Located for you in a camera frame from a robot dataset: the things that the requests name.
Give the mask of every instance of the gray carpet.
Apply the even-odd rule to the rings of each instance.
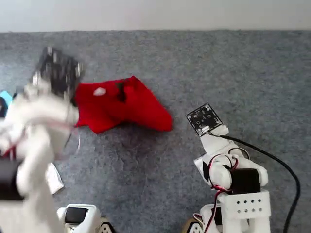
[[[57,206],[92,203],[119,233],[177,233],[213,202],[193,159],[203,154],[185,114],[209,102],[245,139],[288,163],[302,182],[290,232],[311,228],[311,32],[63,32],[0,34],[0,88],[24,85],[46,45],[87,66],[86,82],[136,75],[168,108],[174,130],[82,128],[76,157],[57,163],[66,188]],[[280,165],[251,151],[269,173],[273,233],[295,194]]]

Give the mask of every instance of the red cloth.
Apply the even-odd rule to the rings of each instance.
[[[124,101],[118,88],[121,83]],[[105,93],[95,95],[98,89]],[[81,83],[74,100],[79,109],[76,126],[88,125],[95,133],[102,133],[122,122],[133,122],[158,131],[170,131],[173,127],[170,113],[135,76],[102,83]]]

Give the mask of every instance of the wall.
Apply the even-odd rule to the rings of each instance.
[[[311,29],[311,0],[2,0],[0,32]]]

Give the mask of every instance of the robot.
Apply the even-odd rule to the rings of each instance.
[[[113,233],[94,205],[55,209],[45,172],[74,135],[70,98],[82,67],[50,47],[40,62],[0,122],[0,232]]]
[[[194,214],[183,232],[270,233],[270,197],[262,188],[268,183],[267,170],[252,162],[245,149],[219,137],[229,130],[209,104],[189,113],[187,118],[206,152],[194,163],[217,193],[215,203]]]

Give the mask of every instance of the circuit board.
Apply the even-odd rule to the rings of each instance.
[[[83,66],[73,57],[53,47],[46,47],[32,77],[33,85],[39,80],[51,85],[51,91],[71,100],[84,73]]]
[[[187,114],[187,119],[200,137],[222,125],[222,121],[208,103]]]

